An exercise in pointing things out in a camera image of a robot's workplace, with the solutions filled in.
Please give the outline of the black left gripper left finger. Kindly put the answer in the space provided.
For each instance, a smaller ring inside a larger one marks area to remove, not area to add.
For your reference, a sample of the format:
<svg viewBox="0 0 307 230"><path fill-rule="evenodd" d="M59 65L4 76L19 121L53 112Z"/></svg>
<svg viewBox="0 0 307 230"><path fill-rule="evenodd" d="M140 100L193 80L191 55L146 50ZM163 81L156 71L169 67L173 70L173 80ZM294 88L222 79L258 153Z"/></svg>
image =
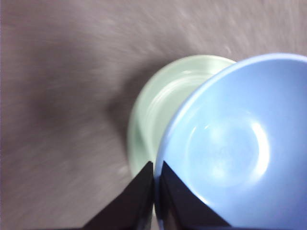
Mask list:
<svg viewBox="0 0 307 230"><path fill-rule="evenodd" d="M89 220L83 230L148 230L154 198L153 163L147 162L128 186Z"/></svg>

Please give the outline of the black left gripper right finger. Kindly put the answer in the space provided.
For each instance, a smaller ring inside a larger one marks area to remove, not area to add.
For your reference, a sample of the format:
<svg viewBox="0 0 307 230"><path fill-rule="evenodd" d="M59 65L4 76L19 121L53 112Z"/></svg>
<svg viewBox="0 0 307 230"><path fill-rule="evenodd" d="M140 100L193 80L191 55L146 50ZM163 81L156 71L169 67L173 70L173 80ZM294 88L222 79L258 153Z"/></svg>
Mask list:
<svg viewBox="0 0 307 230"><path fill-rule="evenodd" d="M164 162L159 178L159 221L164 230L229 230L231 225L198 199Z"/></svg>

